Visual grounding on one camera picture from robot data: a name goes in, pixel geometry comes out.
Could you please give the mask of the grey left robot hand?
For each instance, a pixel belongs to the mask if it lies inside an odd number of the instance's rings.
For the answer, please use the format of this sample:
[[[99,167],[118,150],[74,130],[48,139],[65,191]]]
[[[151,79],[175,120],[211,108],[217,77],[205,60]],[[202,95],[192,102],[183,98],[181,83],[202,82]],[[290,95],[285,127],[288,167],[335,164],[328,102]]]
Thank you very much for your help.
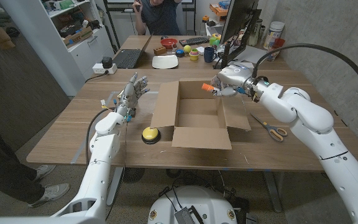
[[[119,104],[117,105],[116,112],[122,116],[127,116],[131,110],[133,110],[138,102],[138,99],[150,91],[146,88],[148,83],[147,76],[143,76],[137,79],[137,72],[131,77],[129,82],[125,85],[121,97],[119,98]]]

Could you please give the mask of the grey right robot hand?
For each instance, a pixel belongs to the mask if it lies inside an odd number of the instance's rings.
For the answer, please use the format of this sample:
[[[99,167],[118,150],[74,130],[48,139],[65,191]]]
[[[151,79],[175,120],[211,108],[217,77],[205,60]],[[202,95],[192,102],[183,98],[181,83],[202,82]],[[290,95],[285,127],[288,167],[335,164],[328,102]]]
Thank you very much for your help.
[[[253,68],[232,64],[223,68],[213,79],[214,96],[232,97],[238,93],[247,95],[258,102],[270,85],[266,77],[253,77]]]

